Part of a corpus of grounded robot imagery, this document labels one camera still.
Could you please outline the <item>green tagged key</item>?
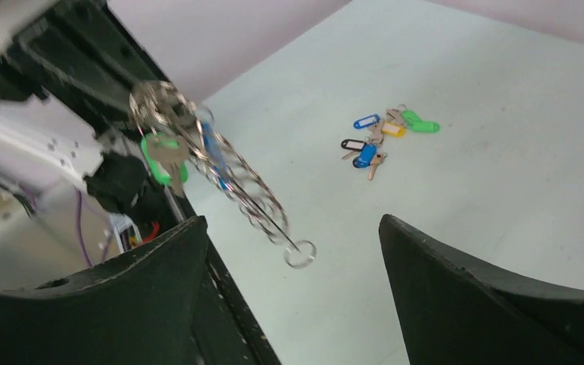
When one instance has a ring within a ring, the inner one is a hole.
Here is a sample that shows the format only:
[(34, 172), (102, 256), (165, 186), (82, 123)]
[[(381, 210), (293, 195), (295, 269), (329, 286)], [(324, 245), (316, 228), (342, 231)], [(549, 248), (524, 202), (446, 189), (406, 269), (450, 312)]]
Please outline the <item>green tagged key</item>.
[(141, 140), (141, 149), (153, 177), (160, 184), (169, 186), (176, 196), (184, 198), (184, 183), (189, 178), (185, 165), (189, 158), (189, 144), (184, 137), (146, 134)]

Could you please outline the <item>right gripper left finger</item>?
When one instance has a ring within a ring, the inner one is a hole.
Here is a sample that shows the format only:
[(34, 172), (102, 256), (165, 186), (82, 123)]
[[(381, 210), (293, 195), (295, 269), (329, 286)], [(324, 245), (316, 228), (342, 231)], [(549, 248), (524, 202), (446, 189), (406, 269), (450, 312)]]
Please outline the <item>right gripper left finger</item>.
[(194, 364), (206, 231), (193, 217), (92, 268), (0, 291), (0, 364)]

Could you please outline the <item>metal key ring disc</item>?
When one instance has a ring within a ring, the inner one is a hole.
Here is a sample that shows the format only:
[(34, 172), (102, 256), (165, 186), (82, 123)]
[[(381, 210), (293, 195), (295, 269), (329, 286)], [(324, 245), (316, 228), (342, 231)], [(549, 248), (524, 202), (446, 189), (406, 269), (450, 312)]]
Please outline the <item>metal key ring disc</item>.
[(169, 173), (189, 160), (201, 175), (231, 201), (251, 225), (275, 245), (284, 246), (284, 260), (295, 269), (311, 265), (317, 248), (309, 240), (292, 240), (287, 214), (274, 193), (233, 145), (212, 127), (213, 112), (187, 99), (166, 81), (141, 81), (129, 94), (133, 122), (149, 128), (147, 153)]

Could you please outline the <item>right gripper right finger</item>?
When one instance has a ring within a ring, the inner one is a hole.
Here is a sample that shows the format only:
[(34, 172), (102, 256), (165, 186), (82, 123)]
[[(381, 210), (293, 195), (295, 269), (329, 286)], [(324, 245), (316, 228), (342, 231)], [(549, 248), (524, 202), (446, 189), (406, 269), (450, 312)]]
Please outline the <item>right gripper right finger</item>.
[(584, 290), (516, 274), (386, 214), (379, 240), (412, 364), (584, 364)]

